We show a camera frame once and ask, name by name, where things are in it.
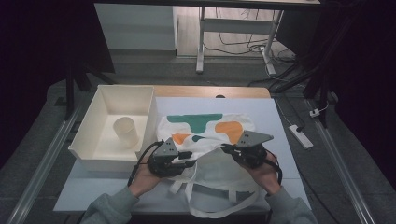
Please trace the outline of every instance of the white table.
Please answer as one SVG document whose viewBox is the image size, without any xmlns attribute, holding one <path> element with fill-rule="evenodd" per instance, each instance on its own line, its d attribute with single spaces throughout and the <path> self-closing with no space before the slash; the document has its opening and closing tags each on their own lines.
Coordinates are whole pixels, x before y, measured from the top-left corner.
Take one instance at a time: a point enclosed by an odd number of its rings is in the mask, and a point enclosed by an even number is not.
<svg viewBox="0 0 396 224">
<path fill-rule="evenodd" d="M 229 98 L 192 98 L 192 97 L 157 97 L 158 117 L 166 115 L 205 114 L 205 113 L 246 113 L 256 125 L 257 132 L 269 133 L 274 140 L 264 146 L 274 152 L 283 170 L 283 186 L 292 197 L 301 197 L 309 206 L 302 180 L 297 172 L 294 158 L 286 138 L 280 117 L 272 99 L 229 99 Z M 54 211 L 84 211 L 88 205 L 102 193 L 114 194 L 122 189 L 128 180 L 129 173 L 90 172 L 76 161 L 66 180 L 64 189 L 54 207 Z M 136 214 L 188 214 L 187 200 L 180 190 L 177 194 L 170 193 L 171 181 L 161 182 L 151 192 L 141 197 L 134 207 Z M 222 193 L 197 188 L 197 195 L 205 197 L 205 206 L 213 208 L 227 206 L 228 197 Z M 258 213 L 267 211 L 268 204 L 264 200 L 264 192 L 259 200 L 240 213 Z"/>
</svg>

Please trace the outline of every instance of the dark background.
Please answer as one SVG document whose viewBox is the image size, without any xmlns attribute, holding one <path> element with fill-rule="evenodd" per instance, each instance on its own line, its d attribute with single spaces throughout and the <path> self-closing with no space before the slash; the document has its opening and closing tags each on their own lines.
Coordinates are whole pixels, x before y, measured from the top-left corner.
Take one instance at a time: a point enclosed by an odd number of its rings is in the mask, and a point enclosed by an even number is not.
<svg viewBox="0 0 396 224">
<path fill-rule="evenodd" d="M 333 57 L 336 112 L 396 189 L 396 2 L 367 1 Z"/>
<path fill-rule="evenodd" d="M 85 65 L 114 72 L 91 1 L 0 1 L 0 167 L 29 131 L 47 89 Z"/>
</svg>

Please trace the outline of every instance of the table leg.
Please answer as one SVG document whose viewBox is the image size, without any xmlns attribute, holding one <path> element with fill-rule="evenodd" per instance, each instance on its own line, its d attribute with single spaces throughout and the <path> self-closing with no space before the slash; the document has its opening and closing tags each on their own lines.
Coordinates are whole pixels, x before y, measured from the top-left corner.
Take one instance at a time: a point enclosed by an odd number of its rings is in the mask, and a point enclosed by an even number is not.
<svg viewBox="0 0 396 224">
<path fill-rule="evenodd" d="M 196 73 L 202 74 L 204 72 L 204 27 L 205 27 L 205 8 L 201 7 L 201 16 L 199 21 L 199 44 L 197 54 Z"/>
<path fill-rule="evenodd" d="M 275 68 L 274 68 L 274 66 L 273 66 L 273 64 L 271 62 L 271 58 L 270 58 L 270 50 L 271 50 L 272 43 L 274 42 L 276 30 L 277 30 L 277 27 L 279 25 L 280 18 L 282 17 L 282 13 L 283 13 L 283 10 L 277 12 L 277 15 L 275 17 L 273 25 L 271 27 L 270 34 L 268 36 L 268 43 L 265 46 L 265 48 L 264 47 L 260 48 L 260 50 L 262 51 L 262 57 L 264 58 L 265 66 L 266 66 L 266 69 L 267 69 L 267 72 L 268 72 L 269 76 L 276 75 Z"/>
</svg>

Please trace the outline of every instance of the white tote bag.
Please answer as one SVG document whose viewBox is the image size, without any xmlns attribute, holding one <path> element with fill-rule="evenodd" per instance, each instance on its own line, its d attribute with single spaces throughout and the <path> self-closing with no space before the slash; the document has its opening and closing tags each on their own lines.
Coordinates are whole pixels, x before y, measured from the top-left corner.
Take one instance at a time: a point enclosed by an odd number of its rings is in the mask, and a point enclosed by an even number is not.
<svg viewBox="0 0 396 224">
<path fill-rule="evenodd" d="M 159 140 L 173 137 L 177 150 L 191 151 L 189 160 L 197 160 L 181 176 L 171 178 L 175 183 L 170 188 L 176 193 L 183 183 L 187 183 L 185 193 L 192 215 L 226 217 L 256 202 L 260 187 L 231 155 L 219 148 L 223 143 L 236 144 L 243 131 L 254 130 L 253 122 L 245 114 L 182 115 L 161 119 L 157 129 Z M 191 202 L 194 185 L 228 191 L 232 205 L 220 211 L 204 211 L 194 207 Z M 238 201 L 238 192 L 247 192 L 249 196 Z"/>
</svg>

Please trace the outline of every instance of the table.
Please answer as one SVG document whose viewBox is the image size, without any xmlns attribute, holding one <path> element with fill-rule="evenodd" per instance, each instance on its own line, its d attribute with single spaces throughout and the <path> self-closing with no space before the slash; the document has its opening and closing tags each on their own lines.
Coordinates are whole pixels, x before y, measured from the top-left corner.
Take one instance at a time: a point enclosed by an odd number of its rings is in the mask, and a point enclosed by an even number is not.
<svg viewBox="0 0 396 224">
<path fill-rule="evenodd" d="M 292 197 L 301 197 L 309 204 L 303 183 L 297 172 L 294 158 L 276 110 L 275 102 L 269 98 L 267 89 L 243 87 L 186 87 L 154 86 L 158 107 L 158 117 L 171 114 L 204 114 L 204 113 L 246 113 L 256 124 L 257 132 L 272 134 L 275 139 L 264 145 L 278 155 L 284 173 L 283 186 Z M 214 98 L 217 95 L 226 98 Z M 54 207 L 58 212 L 80 212 L 102 193 L 114 194 L 122 189 L 128 180 L 129 173 L 87 171 L 76 161 L 66 180 L 64 189 Z M 162 181 L 150 193 L 141 197 L 134 207 L 134 214 L 188 214 L 185 196 L 180 190 L 177 194 L 168 193 L 172 182 Z M 221 197 L 221 192 L 204 187 L 194 189 L 198 198 L 206 202 L 197 203 L 209 209 L 227 206 L 228 198 Z M 239 213 L 262 213 L 269 206 L 264 200 L 262 190 L 260 198 L 252 206 Z"/>
<path fill-rule="evenodd" d="M 278 2 L 284 4 L 300 4 L 310 6 L 317 6 L 320 4 L 319 0 L 267 0 L 266 2 Z M 196 73 L 202 74 L 204 72 L 204 33 L 219 32 L 268 35 L 268 43 L 265 47 L 260 47 L 260 51 L 262 52 L 262 57 L 264 58 L 268 75 L 276 75 L 276 71 L 272 64 L 272 59 L 270 58 L 269 52 L 271 50 L 272 43 L 276 35 L 277 27 L 280 23 L 282 13 L 283 10 L 279 10 L 276 13 L 273 21 L 246 21 L 217 18 L 206 19 L 205 7 L 201 7 Z"/>
</svg>

